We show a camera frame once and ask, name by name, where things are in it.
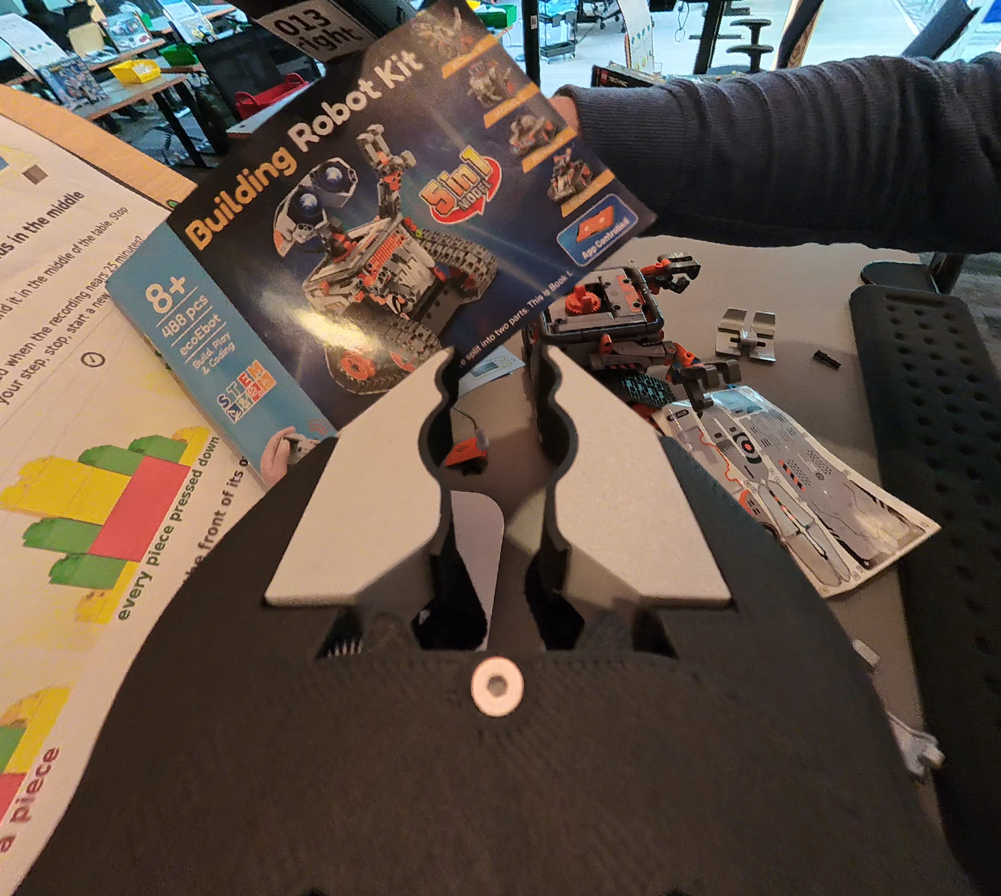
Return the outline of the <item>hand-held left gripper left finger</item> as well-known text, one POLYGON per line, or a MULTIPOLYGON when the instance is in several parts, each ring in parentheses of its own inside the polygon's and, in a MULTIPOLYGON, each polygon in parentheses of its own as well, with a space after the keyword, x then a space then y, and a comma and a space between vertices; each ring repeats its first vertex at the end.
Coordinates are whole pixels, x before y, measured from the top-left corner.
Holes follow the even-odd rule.
POLYGON ((340 431, 265 601, 417 613, 432 600, 432 547, 450 508, 428 425, 446 405, 452 348, 434 354, 340 431))

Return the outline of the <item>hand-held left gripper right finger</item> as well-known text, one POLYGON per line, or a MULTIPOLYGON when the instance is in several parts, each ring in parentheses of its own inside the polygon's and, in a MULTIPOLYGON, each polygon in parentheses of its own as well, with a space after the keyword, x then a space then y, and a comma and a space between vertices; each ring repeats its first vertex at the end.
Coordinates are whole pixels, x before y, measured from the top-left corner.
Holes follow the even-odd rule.
POLYGON ((732 598, 657 430, 552 347, 547 398, 569 450, 547 519, 573 604, 720 608, 732 598))

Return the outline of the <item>white sticker sheet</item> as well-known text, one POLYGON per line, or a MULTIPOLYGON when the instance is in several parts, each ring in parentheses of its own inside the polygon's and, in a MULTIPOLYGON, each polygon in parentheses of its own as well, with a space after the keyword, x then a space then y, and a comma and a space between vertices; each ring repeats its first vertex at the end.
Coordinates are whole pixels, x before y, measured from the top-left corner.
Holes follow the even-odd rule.
POLYGON ((702 415, 670 403, 651 423, 769 530, 823 598, 858 589, 940 529, 748 386, 717 392, 702 415))

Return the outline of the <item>building instruction booklet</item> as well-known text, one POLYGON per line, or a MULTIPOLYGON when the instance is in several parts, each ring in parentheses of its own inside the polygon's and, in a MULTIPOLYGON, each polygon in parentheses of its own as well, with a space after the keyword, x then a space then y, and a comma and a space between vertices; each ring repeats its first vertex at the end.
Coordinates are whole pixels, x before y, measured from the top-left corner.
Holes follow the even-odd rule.
POLYGON ((482 372, 654 222, 437 0, 237 143, 108 289, 270 487, 442 349, 482 372))

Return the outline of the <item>grey orange tracked toy robot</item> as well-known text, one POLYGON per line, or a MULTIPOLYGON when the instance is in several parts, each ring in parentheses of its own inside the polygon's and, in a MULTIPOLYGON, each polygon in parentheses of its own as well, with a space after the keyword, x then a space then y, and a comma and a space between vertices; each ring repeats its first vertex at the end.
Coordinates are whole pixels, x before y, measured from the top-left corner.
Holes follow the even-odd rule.
POLYGON ((670 384, 681 385, 696 414, 713 405, 711 392, 739 384, 736 360, 702 361, 666 338, 655 296, 681 293, 701 271, 685 253, 661 255, 599 269, 557 298, 521 332, 534 391, 540 388, 542 352, 562 350, 612 394, 645 419, 676 401, 670 384))

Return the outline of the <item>person's right forearm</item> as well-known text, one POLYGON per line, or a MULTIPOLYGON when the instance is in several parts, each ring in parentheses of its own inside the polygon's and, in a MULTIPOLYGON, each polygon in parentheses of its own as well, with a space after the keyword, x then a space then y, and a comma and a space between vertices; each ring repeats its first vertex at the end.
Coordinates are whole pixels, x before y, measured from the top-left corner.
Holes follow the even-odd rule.
POLYGON ((551 99, 669 234, 998 252, 1000 56, 871 56, 551 99))

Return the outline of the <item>orange toy cone part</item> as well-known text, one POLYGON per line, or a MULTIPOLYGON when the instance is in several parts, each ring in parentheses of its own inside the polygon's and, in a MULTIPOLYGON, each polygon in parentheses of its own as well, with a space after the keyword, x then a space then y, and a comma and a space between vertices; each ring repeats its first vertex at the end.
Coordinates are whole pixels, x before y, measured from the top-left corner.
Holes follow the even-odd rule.
POLYGON ((457 442, 446 455, 444 467, 464 476, 481 475, 489 464, 490 443, 483 434, 457 442))

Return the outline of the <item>grey toy plate assembly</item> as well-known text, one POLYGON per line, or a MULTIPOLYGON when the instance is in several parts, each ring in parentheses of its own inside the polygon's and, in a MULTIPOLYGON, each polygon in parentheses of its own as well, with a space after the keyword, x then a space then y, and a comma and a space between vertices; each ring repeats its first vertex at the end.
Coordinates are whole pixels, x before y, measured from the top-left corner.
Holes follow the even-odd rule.
POLYGON ((717 330, 716 352, 723 358, 739 358, 744 353, 752 360, 774 364, 777 316, 769 311, 749 314, 740 308, 728 308, 717 330))

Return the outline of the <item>white printed task sheet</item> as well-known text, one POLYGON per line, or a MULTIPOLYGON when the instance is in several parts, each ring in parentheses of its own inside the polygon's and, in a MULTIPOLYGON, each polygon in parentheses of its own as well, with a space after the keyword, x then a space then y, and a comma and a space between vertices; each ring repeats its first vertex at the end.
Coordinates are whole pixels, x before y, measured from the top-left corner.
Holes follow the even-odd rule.
POLYGON ((263 490, 108 293, 160 207, 8 117, 1 180, 1 880, 14 894, 144 640, 263 490))

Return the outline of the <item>white sign board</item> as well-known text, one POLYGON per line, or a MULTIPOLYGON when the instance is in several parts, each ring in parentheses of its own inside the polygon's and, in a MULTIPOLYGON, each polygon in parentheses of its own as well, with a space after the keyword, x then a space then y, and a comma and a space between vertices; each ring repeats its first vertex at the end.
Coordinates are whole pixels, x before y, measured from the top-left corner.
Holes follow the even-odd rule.
POLYGON ((655 72, 654 25, 648 0, 616 0, 625 27, 627 66, 640 72, 655 72))

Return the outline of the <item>black office chair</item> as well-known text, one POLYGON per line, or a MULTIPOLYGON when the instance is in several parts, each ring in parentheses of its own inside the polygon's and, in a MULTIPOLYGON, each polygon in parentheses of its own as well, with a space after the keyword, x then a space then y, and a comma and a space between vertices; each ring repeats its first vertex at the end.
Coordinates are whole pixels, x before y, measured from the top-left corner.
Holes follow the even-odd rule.
POLYGON ((800 0, 792 20, 786 26, 785 33, 777 51, 775 69, 788 68, 794 61, 794 55, 800 43, 812 30, 812 26, 826 0, 800 0))

